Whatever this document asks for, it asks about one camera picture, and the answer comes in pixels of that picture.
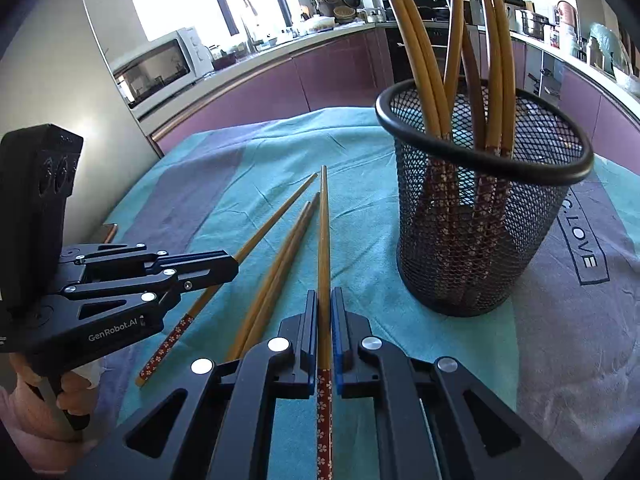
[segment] stainless steel pot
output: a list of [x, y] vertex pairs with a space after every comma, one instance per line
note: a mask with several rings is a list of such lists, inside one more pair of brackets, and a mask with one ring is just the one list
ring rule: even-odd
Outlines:
[[549, 24], [548, 17], [526, 9], [520, 9], [518, 12], [522, 17], [522, 33], [545, 41], [545, 25]]

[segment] floral pattern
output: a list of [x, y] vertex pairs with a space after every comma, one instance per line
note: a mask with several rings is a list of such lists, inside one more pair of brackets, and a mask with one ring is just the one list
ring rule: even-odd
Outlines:
[[156, 371], [158, 365], [164, 359], [164, 356], [168, 353], [171, 348], [177, 343], [180, 336], [184, 333], [185, 330], [188, 329], [189, 325], [193, 322], [193, 317], [189, 316], [189, 314], [185, 314], [180, 323], [178, 323], [168, 337], [164, 340], [164, 342], [160, 345], [160, 348], [156, 350], [156, 353], [152, 355], [151, 359], [146, 362], [146, 365], [142, 370], [140, 370], [140, 379], [143, 381], [148, 380], [149, 377]]
[[331, 370], [318, 370], [318, 403], [316, 404], [318, 432], [317, 480], [332, 480], [332, 382]]

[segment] triangular cutout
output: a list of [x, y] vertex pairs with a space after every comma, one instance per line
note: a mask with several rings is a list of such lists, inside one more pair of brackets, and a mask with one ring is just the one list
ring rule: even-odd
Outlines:
[[471, 411], [489, 456], [498, 456], [520, 446], [518, 434], [496, 415], [480, 397], [471, 390], [464, 392], [463, 397], [465, 397], [466, 405]]
[[162, 455], [186, 399], [186, 390], [176, 390], [167, 397], [155, 412], [127, 435], [125, 440], [127, 447], [151, 458]]

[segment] wooden chopstick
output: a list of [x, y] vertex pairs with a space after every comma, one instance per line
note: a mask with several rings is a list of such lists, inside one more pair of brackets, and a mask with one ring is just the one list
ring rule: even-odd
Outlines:
[[422, 17], [420, 16], [420, 12], [418, 12], [418, 8], [416, 7], [414, 0], [402, 0], [402, 2], [404, 3], [404, 7], [407, 11], [410, 26], [413, 28], [418, 39], [418, 44], [420, 45], [420, 52], [422, 53], [422, 58], [426, 64], [429, 81], [431, 83], [431, 91], [433, 93], [435, 107], [438, 114], [437, 118], [439, 128], [437, 130], [430, 131], [430, 134], [441, 139], [447, 139], [449, 137], [451, 113], [447, 107], [447, 97], [442, 84], [442, 76], [440, 75], [438, 62], [436, 60], [435, 53], [433, 52], [433, 46], [431, 45], [431, 40], [429, 39], [427, 31], [422, 24]]
[[318, 237], [318, 479], [332, 471], [332, 343], [331, 343], [331, 247], [329, 195], [326, 166], [320, 172], [320, 232]]
[[[291, 207], [291, 205], [297, 200], [297, 198], [302, 195], [306, 188], [310, 186], [310, 184], [316, 179], [318, 176], [317, 173], [311, 175], [305, 182], [300, 186], [296, 192], [291, 195], [287, 201], [280, 206], [280, 208], [263, 224], [260, 229], [251, 237], [249, 240], [240, 248], [240, 250], [236, 253], [234, 258], [238, 262], [238, 265], [244, 262], [245, 258], [254, 250], [254, 247], [264, 238], [264, 235], [269, 232], [269, 230], [275, 225], [275, 223], [281, 218], [282, 215]], [[209, 300], [215, 296], [217, 291], [220, 290], [222, 284], [213, 285], [207, 287], [204, 292], [200, 295], [200, 297], [193, 303], [193, 306], [187, 311], [187, 313], [182, 316], [182, 319], [178, 322], [178, 324], [174, 327], [169, 335], [165, 338], [162, 344], [158, 347], [158, 350], [149, 358], [146, 364], [143, 366], [142, 370], [136, 377], [137, 386], [144, 386], [144, 384], [148, 381], [149, 377], [153, 375], [156, 371], [162, 360], [165, 358], [169, 350], [174, 347], [177, 343], [178, 339], [182, 336], [185, 330], [189, 327], [196, 316], [202, 311], [202, 309], [209, 303]]]
[[433, 90], [431, 89], [430, 75], [425, 64], [422, 49], [418, 42], [418, 37], [412, 26], [406, 7], [402, 0], [389, 0], [391, 8], [396, 15], [398, 21], [398, 29], [404, 41], [406, 54], [411, 65], [411, 72], [414, 74], [415, 87], [420, 98], [420, 106], [422, 107], [422, 116], [424, 117], [425, 129], [431, 135], [440, 137], [440, 120], [438, 118], [438, 109], [434, 99]]
[[273, 309], [280, 297], [282, 287], [287, 281], [287, 276], [289, 275], [293, 261], [298, 253], [300, 244], [302, 243], [302, 238], [306, 233], [306, 229], [309, 227], [309, 223], [316, 212], [316, 208], [318, 208], [319, 200], [320, 194], [316, 193], [313, 202], [306, 203], [298, 222], [296, 222], [296, 225], [292, 229], [293, 236], [290, 243], [280, 250], [280, 252], [283, 253], [280, 265], [278, 266], [273, 279], [268, 283], [268, 291], [262, 297], [262, 304], [258, 309], [251, 330], [245, 339], [244, 348], [242, 348], [238, 358], [244, 357], [244, 355], [262, 339], [262, 335], [264, 334], [267, 324], [271, 319], [271, 315], [273, 314]]
[[502, 63], [500, 38], [492, 0], [482, 0], [486, 25], [487, 52], [489, 55], [489, 110], [484, 148], [490, 153], [500, 152], [502, 136]]
[[[451, 8], [451, 0], [447, 0], [447, 5]], [[465, 69], [466, 93], [469, 98], [469, 108], [471, 109], [471, 125], [474, 133], [474, 148], [484, 151], [484, 136], [486, 121], [484, 120], [484, 98], [482, 97], [482, 85], [476, 54], [471, 44], [469, 31], [466, 25], [462, 33], [462, 65]]]
[[463, 0], [450, 0], [449, 43], [447, 45], [447, 63], [444, 73], [444, 91], [449, 105], [449, 114], [453, 113], [453, 105], [458, 93], [460, 79], [460, 53], [465, 27]]
[[280, 268], [280, 264], [284, 259], [284, 256], [287, 252], [287, 248], [289, 247], [291, 240], [296, 234], [296, 230], [300, 225], [300, 222], [304, 218], [305, 211], [311, 206], [311, 202], [305, 202], [305, 205], [300, 210], [298, 218], [296, 222], [293, 224], [293, 227], [290, 229], [289, 233], [287, 233], [287, 237], [284, 239], [282, 246], [280, 247], [280, 251], [276, 255], [269, 272], [263, 278], [262, 283], [260, 284], [260, 289], [258, 290], [258, 294], [254, 297], [254, 300], [251, 302], [247, 313], [244, 315], [244, 319], [242, 320], [242, 324], [236, 333], [236, 338], [234, 342], [229, 347], [229, 350], [226, 353], [226, 361], [234, 361], [235, 359], [239, 359], [242, 354], [242, 348], [244, 348], [244, 343], [246, 342], [246, 338], [251, 332], [251, 327], [254, 325], [255, 317], [257, 316], [260, 308], [262, 306], [262, 302], [264, 301], [264, 297], [267, 295], [269, 291], [269, 287], [273, 282], [273, 279]]
[[500, 140], [500, 154], [511, 157], [514, 144], [515, 113], [516, 113], [516, 81], [513, 66], [513, 47], [509, 20], [504, 9], [504, 0], [493, 0], [495, 18], [500, 41], [500, 63], [502, 65], [502, 138]]

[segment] finger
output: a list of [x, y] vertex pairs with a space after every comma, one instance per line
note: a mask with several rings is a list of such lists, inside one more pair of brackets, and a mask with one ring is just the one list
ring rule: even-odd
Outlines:
[[80, 392], [91, 386], [91, 381], [79, 376], [75, 372], [67, 372], [62, 375], [60, 385], [65, 392]]
[[82, 390], [80, 392], [62, 392], [56, 402], [61, 410], [70, 415], [87, 415], [93, 413], [98, 402], [98, 390]]
[[27, 384], [32, 386], [38, 386], [38, 383], [42, 380], [36, 372], [31, 370], [27, 359], [22, 354], [9, 354], [9, 362], [14, 368], [15, 372], [20, 378]]

